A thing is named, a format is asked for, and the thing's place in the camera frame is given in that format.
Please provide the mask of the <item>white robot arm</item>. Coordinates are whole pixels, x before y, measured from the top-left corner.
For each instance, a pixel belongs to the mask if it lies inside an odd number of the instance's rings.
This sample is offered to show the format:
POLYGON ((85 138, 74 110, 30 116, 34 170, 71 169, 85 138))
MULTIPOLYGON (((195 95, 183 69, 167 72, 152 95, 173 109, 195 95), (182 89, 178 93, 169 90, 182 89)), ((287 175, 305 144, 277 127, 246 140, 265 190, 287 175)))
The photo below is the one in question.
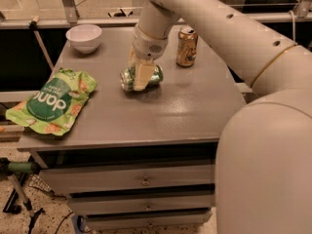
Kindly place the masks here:
POLYGON ((252 90, 215 160, 218 234, 312 234, 312 53, 218 0, 145 0, 131 61, 143 90, 184 19, 252 90))

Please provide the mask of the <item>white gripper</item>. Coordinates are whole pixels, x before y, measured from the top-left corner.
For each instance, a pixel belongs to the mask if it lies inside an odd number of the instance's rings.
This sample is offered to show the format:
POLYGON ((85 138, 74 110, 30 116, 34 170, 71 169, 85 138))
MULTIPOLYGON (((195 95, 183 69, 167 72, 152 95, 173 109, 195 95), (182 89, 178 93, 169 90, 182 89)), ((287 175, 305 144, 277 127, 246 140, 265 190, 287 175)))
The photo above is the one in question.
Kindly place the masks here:
POLYGON ((167 39, 154 39, 135 26, 128 67, 136 66, 134 90, 143 91, 155 72, 155 63, 148 59, 160 58, 168 45, 167 39))

